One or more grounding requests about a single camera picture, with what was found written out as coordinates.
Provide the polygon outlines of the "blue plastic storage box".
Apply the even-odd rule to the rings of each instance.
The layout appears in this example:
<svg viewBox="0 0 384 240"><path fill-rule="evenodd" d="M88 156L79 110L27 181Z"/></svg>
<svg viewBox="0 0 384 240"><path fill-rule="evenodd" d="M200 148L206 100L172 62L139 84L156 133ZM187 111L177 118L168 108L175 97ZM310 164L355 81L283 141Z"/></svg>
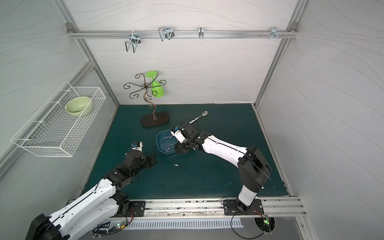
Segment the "blue plastic storage box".
<svg viewBox="0 0 384 240"><path fill-rule="evenodd" d="M159 152L165 156L175 154L175 145L178 143L178 140L174 136L170 139L163 139L167 136L172 136L171 129L161 131L156 135L157 148Z"/></svg>

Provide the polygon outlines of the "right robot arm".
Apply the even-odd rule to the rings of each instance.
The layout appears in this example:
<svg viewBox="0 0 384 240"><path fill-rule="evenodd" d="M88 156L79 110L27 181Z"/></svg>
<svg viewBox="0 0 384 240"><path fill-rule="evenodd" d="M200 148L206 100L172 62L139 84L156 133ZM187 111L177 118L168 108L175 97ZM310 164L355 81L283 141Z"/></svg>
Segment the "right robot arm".
<svg viewBox="0 0 384 240"><path fill-rule="evenodd" d="M256 146L239 147L222 141L208 132L198 132L187 123L171 129L171 134L178 140L175 150L185 155L190 150L215 155L231 163L239 170L242 188L236 198L237 209L245 213L270 180L272 168L261 150Z"/></svg>

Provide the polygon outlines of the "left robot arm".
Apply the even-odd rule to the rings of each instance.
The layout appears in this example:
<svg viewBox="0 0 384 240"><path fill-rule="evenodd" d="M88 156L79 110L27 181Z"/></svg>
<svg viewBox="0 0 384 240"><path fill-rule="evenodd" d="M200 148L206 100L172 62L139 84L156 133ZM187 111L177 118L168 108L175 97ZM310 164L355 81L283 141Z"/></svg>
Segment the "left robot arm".
<svg viewBox="0 0 384 240"><path fill-rule="evenodd" d="M134 216L130 199L122 189L132 183L141 170L156 165L156 155L143 153L141 143L135 143L125 154L125 160L106 173L91 189L62 209L34 218L27 240L78 240L97 225L113 216L128 224Z"/></svg>

